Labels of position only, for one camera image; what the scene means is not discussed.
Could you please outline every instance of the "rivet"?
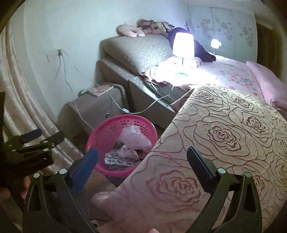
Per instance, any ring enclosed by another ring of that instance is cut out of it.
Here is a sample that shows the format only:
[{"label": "rivet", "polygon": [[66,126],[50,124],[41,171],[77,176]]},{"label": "rivet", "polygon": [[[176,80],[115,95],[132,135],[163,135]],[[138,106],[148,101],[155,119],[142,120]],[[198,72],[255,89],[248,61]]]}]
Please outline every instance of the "rivet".
[{"label": "rivet", "polygon": [[251,178],[251,177],[252,177],[252,174],[251,174],[250,172],[246,172],[245,175],[246,175],[246,177],[248,177],[248,178]]},{"label": "rivet", "polygon": [[61,175],[65,174],[66,172],[67,172],[67,169],[66,169],[66,168],[62,168],[62,169],[59,171],[59,173],[60,173]]},{"label": "rivet", "polygon": [[40,173],[38,172],[33,175],[34,178],[38,178],[39,176],[40,176]]},{"label": "rivet", "polygon": [[218,172],[220,174],[225,174],[226,173],[226,170],[224,168],[218,168]]}]

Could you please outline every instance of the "lamp shade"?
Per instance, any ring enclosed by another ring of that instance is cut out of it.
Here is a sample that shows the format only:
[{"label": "lamp shade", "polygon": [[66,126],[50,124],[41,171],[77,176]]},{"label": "lamp shade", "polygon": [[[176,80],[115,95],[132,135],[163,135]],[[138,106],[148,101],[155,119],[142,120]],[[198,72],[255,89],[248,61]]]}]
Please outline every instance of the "lamp shade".
[{"label": "lamp shade", "polygon": [[172,53],[177,57],[194,58],[193,35],[185,32],[176,33]]},{"label": "lamp shade", "polygon": [[212,39],[210,46],[212,48],[219,49],[219,46],[221,46],[221,42],[219,42],[217,39]]}]

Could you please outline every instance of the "pink bedsheet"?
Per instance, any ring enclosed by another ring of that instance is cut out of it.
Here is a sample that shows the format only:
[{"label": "pink bedsheet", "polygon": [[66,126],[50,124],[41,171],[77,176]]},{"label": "pink bedsheet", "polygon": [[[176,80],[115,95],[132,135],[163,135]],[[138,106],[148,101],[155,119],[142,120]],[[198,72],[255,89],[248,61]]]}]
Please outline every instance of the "pink bedsheet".
[{"label": "pink bedsheet", "polygon": [[[193,60],[184,60],[182,66],[182,60],[172,56],[141,75],[155,83],[166,82],[176,87],[190,89],[200,85],[214,84],[264,99],[256,77],[245,63],[218,55],[216,59],[212,63],[203,62],[199,68],[192,68],[191,66],[194,67]],[[178,72],[186,73],[188,77],[175,76]]]}]

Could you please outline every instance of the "plush toy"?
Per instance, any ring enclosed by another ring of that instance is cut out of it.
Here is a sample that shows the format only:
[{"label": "plush toy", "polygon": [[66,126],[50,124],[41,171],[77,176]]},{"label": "plush toy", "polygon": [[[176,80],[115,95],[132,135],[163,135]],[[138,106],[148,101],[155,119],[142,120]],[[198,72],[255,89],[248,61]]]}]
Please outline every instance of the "plush toy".
[{"label": "plush toy", "polygon": [[172,29],[174,29],[174,26],[169,24],[168,22],[157,22],[157,26],[159,29],[166,33],[169,33],[172,31]]},{"label": "plush toy", "polygon": [[121,25],[119,26],[118,31],[129,37],[145,36],[145,33],[141,29],[132,25]]},{"label": "plush toy", "polygon": [[165,31],[158,28],[157,23],[153,20],[139,20],[137,21],[137,27],[145,34],[157,35],[165,33]]}]

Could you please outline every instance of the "pink plastic basket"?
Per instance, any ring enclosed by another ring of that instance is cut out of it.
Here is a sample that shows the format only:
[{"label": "pink plastic basket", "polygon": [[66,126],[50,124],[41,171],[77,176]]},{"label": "pink plastic basket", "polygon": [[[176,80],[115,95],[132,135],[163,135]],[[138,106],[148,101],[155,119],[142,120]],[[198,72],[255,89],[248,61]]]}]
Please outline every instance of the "pink plastic basket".
[{"label": "pink plastic basket", "polygon": [[124,127],[129,125],[137,125],[141,132],[154,145],[158,139],[158,134],[154,125],[142,116],[127,114],[113,117],[102,123],[95,129],[88,139],[86,151],[94,147],[98,151],[98,163],[95,169],[106,176],[126,178],[136,167],[132,167],[123,171],[113,172],[105,169],[104,158],[105,154],[113,149],[115,142],[121,134]]}]

